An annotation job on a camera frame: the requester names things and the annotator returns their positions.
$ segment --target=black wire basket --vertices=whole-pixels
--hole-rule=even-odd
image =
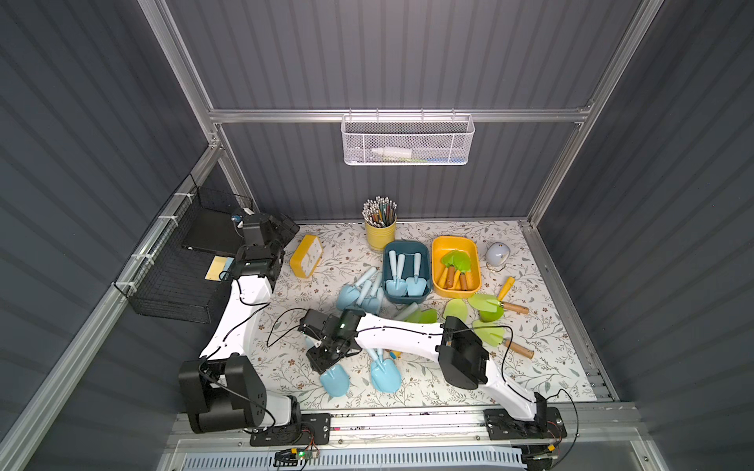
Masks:
[[[210,323],[222,314],[231,293],[231,278],[205,280],[215,255],[182,247],[202,209],[230,215],[251,200],[237,194],[199,187],[191,191],[166,225],[157,242],[143,257],[132,283],[118,289],[133,309],[143,316]]]

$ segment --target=aluminum rail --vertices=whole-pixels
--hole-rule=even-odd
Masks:
[[[212,109],[213,123],[339,123],[344,115],[353,119],[451,121],[471,115],[477,123],[583,123],[586,109]]]

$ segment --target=white vent grille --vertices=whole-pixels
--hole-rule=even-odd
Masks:
[[[368,121],[344,115],[341,132],[348,165],[464,165],[474,122],[470,115],[439,121]]]
[[[242,451],[235,453],[190,453],[184,471],[275,471],[274,451]],[[300,469],[297,467],[281,469]],[[383,448],[323,450],[316,460],[309,460],[306,469],[391,469],[428,468],[433,466],[494,466],[505,469],[526,469],[521,463],[521,450],[491,445],[442,448]]]

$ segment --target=yellow pencil cup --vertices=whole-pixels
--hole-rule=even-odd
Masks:
[[[395,240],[395,225],[397,220],[393,221],[393,224],[386,228],[376,228],[374,226],[365,224],[366,226],[366,242],[369,247],[375,252],[381,252],[390,242]]]

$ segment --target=yellow plastic bin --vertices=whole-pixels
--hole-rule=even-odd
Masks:
[[[471,259],[471,271],[466,273],[468,291],[445,289],[437,285],[437,281],[445,270],[442,258],[453,250],[466,252]],[[482,272],[479,268],[479,252],[477,245],[466,237],[441,236],[432,241],[432,283],[434,291],[444,298],[470,298],[482,287]]]
[[[365,224],[366,226],[366,242],[369,247],[375,252],[382,252],[390,242],[395,240],[395,226],[397,225],[397,219],[393,221],[393,224],[386,228],[376,228],[372,225]]]

